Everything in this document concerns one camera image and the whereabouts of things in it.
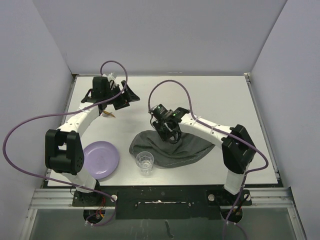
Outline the grey cloth napkin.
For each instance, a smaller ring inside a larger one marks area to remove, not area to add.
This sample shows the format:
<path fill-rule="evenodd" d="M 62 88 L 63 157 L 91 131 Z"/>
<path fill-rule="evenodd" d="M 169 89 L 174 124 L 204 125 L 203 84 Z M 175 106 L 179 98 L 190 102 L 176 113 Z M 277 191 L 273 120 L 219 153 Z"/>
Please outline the grey cloth napkin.
<path fill-rule="evenodd" d="M 129 153 L 136 157 L 141 152 L 149 152 L 155 165 L 170 169 L 194 164 L 214 147 L 211 142 L 190 133 L 183 133 L 177 143 L 171 144 L 162 141 L 155 130 L 146 130 L 134 137 Z"/>

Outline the clear drinking glass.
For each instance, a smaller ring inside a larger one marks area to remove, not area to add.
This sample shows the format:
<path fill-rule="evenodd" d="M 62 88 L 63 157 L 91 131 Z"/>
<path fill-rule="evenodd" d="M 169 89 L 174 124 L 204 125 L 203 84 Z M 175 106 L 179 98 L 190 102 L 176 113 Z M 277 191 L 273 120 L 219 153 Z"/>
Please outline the clear drinking glass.
<path fill-rule="evenodd" d="M 142 151 L 138 153 L 135 157 L 135 162 L 144 176 L 148 176 L 152 173 L 154 156 L 150 152 Z"/>

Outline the purple plate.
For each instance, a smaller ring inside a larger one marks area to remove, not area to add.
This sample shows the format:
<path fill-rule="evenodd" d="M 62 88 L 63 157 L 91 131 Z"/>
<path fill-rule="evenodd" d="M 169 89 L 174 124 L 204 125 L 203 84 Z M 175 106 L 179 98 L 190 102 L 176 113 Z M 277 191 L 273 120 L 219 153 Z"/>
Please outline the purple plate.
<path fill-rule="evenodd" d="M 119 151 L 107 141 L 96 141 L 89 144 L 84 148 L 83 154 L 84 168 L 96 180 L 111 175 L 120 161 Z"/>

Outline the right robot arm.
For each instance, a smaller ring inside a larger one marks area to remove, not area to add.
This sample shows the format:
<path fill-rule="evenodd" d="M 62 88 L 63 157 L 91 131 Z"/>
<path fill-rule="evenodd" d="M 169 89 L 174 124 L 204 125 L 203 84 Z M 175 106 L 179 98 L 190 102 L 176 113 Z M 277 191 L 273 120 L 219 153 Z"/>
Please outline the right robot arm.
<path fill-rule="evenodd" d="M 252 162 L 255 151 L 242 143 L 254 145 L 248 131 L 242 125 L 235 127 L 219 125 L 193 116 L 190 110 L 179 107 L 168 110 L 162 104 L 152 107 L 148 113 L 155 118 L 151 125 L 164 142 L 177 143 L 183 133 L 202 138 L 222 150 L 223 163 L 227 167 L 227 177 L 222 192 L 223 200 L 232 205 L 241 197 L 245 172 Z"/>

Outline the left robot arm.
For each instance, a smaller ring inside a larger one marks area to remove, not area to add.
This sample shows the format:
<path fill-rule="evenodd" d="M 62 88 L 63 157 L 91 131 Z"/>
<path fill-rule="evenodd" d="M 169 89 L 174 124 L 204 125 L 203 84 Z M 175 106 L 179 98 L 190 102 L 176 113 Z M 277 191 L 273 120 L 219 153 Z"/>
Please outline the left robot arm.
<path fill-rule="evenodd" d="M 45 166 L 65 176 L 77 191 L 84 193 L 84 200 L 91 206 L 101 201 L 102 193 L 98 181 L 84 169 L 81 137 L 108 105 L 119 110 L 139 100 L 127 80 L 117 84 L 111 74 L 95 76 L 78 110 L 63 125 L 45 134 Z"/>

